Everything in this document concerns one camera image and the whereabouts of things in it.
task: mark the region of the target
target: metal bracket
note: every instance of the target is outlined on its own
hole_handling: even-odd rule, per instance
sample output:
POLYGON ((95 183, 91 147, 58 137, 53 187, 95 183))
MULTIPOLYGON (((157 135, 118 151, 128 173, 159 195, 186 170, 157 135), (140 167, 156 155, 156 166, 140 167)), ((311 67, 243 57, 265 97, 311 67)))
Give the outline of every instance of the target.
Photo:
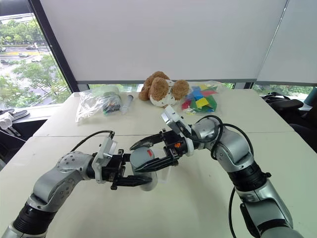
POLYGON ((175 110, 172 108, 171 105, 168 105, 164 112, 161 114, 161 117, 163 118, 164 122, 176 133, 179 134, 181 137, 185 138, 185 141, 187 143, 188 151, 186 155, 192 156, 194 154, 194 144, 193 141, 187 137, 184 136, 182 131, 180 130, 177 123, 181 124, 181 127, 184 128, 189 134, 192 133, 191 127, 186 123, 183 117, 181 117, 179 114, 175 112, 175 110))
POLYGON ((97 183, 105 183, 102 176, 102 168, 106 167, 109 161, 111 160, 115 148, 117 146, 117 142, 113 141, 109 136, 105 138, 104 142, 100 146, 100 149, 95 156, 92 167, 95 171, 95 179, 97 183))

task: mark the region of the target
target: teddy bear ear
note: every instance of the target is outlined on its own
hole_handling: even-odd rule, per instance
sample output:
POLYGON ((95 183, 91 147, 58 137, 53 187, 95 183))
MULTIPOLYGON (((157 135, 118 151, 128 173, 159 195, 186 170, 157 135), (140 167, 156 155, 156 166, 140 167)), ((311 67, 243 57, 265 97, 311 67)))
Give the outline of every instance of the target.
POLYGON ((155 78, 169 79, 169 77, 165 73, 163 73, 162 71, 156 71, 151 76, 149 76, 147 78, 147 80, 145 80, 144 85, 147 86, 147 87, 150 87, 152 85, 152 82, 153 82, 153 80, 155 78))
POLYGON ((168 83, 164 78, 155 78, 150 88, 149 95, 155 101, 162 100, 168 93, 168 83))
POLYGON ((189 91, 189 84, 185 80, 178 80, 172 87, 175 100, 181 100, 189 91))

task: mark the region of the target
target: gray cup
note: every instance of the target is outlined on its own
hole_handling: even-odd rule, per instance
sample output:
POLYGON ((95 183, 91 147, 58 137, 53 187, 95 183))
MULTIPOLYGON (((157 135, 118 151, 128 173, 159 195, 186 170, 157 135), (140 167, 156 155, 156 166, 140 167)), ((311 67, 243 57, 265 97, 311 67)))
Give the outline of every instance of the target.
POLYGON ((155 188, 155 186, 158 183, 158 175, 156 172, 146 172, 146 173, 138 173, 135 172, 134 170, 143 165, 145 162, 150 161, 154 159, 154 153, 150 148, 147 147, 141 147, 132 152, 130 155, 130 163, 132 166, 132 171, 133 174, 136 176, 143 176, 143 177, 148 177, 152 179, 152 182, 141 185, 140 188, 143 191, 151 191, 152 189, 155 188))

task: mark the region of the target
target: green foam piece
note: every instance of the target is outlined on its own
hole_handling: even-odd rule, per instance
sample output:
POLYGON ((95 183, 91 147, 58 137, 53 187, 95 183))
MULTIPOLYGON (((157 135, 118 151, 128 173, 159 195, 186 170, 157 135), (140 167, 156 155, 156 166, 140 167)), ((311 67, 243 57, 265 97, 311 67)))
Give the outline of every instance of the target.
POLYGON ((208 107, 208 106, 203 106, 201 108, 201 112, 210 113, 210 112, 213 112, 213 109, 211 107, 208 107))
POLYGON ((197 109, 197 105, 196 105, 195 99, 193 99, 192 102, 190 103, 190 108, 197 109))
POLYGON ((206 97, 207 101, 209 102, 209 104, 211 105, 211 107, 213 108, 213 110, 216 111, 217 108, 217 102, 216 100, 213 98, 212 95, 209 95, 208 97, 206 97))
POLYGON ((207 89, 203 90, 203 91, 217 91, 218 86, 212 86, 212 87, 208 87, 207 89))

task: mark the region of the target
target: brown teddy bear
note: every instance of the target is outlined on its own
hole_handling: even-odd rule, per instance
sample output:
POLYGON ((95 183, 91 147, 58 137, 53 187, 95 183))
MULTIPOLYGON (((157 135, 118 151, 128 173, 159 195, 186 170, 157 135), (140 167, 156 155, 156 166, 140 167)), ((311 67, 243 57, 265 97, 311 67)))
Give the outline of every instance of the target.
POLYGON ((143 88, 139 93, 139 99, 146 101, 150 99, 157 107, 175 105, 189 91, 189 84, 185 80, 173 82, 163 72, 157 71, 145 80, 143 88))

